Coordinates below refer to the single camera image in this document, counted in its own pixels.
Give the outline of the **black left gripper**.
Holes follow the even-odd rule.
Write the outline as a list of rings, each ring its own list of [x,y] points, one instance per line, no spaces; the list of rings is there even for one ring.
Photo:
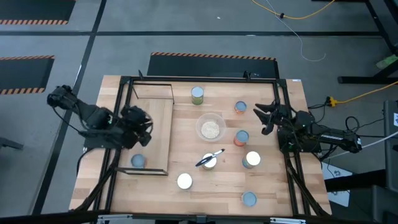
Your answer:
[[[152,139],[150,133],[153,131],[153,119],[150,115],[137,106],[124,105],[121,110],[123,146],[131,149],[139,142],[146,147]]]

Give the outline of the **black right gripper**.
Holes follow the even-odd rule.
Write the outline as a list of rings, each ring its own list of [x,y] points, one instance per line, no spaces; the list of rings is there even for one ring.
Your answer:
[[[290,117],[291,106],[283,105],[279,101],[273,101],[270,105],[256,103],[255,106],[260,109],[253,109],[256,116],[260,119],[261,123],[265,126],[262,129],[263,134],[270,134],[274,125],[283,126],[287,124],[292,118]]]

